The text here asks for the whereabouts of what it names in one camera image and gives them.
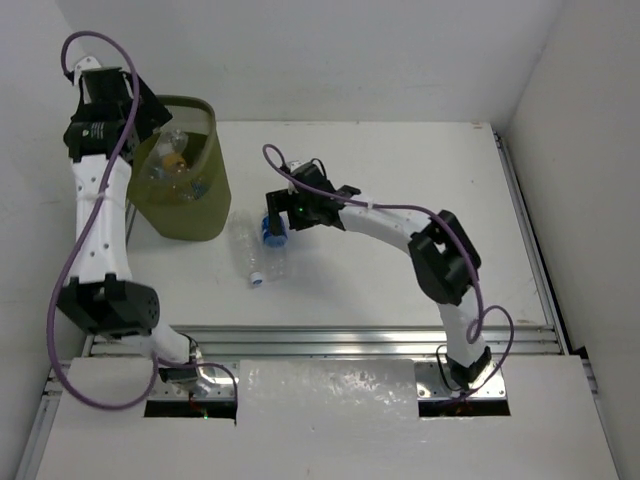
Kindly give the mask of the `blue label water bottle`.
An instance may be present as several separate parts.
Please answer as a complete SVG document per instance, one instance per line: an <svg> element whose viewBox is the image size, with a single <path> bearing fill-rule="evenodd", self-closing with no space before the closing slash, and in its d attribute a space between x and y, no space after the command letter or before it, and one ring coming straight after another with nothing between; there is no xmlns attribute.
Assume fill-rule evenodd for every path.
<svg viewBox="0 0 640 480"><path fill-rule="evenodd" d="M274 235L270 230L268 212L265 211L261 220L261 238L263 245L264 268L269 281L283 279L288 274L288 233L284 220L279 216L281 233Z"/></svg>

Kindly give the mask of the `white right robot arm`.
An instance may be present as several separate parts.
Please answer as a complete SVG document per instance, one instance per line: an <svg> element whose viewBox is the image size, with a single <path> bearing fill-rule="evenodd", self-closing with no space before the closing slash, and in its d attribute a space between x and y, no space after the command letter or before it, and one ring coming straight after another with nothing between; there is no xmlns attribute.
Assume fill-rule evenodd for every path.
<svg viewBox="0 0 640 480"><path fill-rule="evenodd" d="M457 217L446 210L431 217L408 208L375 207L355 187L334 188L311 161L277 171L290 183L266 194L265 244L280 247L287 229L323 225L367 235L406 253L420 289L438 306L452 379L462 388L476 381L491 360L483 339L468 338L477 307L469 270L477 270L481 260Z"/></svg>

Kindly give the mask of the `clear bottle white cap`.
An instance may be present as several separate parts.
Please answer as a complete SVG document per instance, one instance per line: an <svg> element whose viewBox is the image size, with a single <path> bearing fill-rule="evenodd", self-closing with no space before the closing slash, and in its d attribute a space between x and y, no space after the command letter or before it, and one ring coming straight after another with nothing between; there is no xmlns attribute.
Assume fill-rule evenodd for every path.
<svg viewBox="0 0 640 480"><path fill-rule="evenodd" d="M162 169L161 161L164 156L171 153L179 153L183 157L183 152L187 144L188 135L182 130L171 130L161 133L144 160L141 173L145 177L153 180L167 180L180 176L167 175Z"/></svg>

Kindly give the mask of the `clear ribbed bottle blue cap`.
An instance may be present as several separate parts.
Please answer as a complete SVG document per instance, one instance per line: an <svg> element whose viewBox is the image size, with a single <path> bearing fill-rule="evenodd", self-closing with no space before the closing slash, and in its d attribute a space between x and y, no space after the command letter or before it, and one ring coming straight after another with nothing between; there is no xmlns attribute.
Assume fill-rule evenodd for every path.
<svg viewBox="0 0 640 480"><path fill-rule="evenodd" d="M235 210L228 225L231 254L238 273L250 287L261 286L264 283L262 251L251 215L245 210Z"/></svg>

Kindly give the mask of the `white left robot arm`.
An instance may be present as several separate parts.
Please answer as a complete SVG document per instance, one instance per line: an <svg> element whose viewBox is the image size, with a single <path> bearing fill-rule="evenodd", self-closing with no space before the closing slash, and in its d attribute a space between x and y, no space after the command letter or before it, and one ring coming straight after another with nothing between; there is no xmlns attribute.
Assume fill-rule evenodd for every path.
<svg viewBox="0 0 640 480"><path fill-rule="evenodd" d="M75 182L76 242L56 306L88 335L186 364L191 341L161 319L158 294L134 282L127 258L133 155L172 116L143 81L119 67L75 78L80 98L63 140Z"/></svg>

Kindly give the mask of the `tall orange label bottle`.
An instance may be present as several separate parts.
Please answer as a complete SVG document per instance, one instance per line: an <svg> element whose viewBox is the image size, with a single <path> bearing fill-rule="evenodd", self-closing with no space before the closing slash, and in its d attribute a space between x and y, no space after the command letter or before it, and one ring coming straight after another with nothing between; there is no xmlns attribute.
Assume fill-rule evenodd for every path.
<svg viewBox="0 0 640 480"><path fill-rule="evenodd" d="M186 160L179 153L171 153L162 158L163 171L170 176L177 176L189 170Z"/></svg>

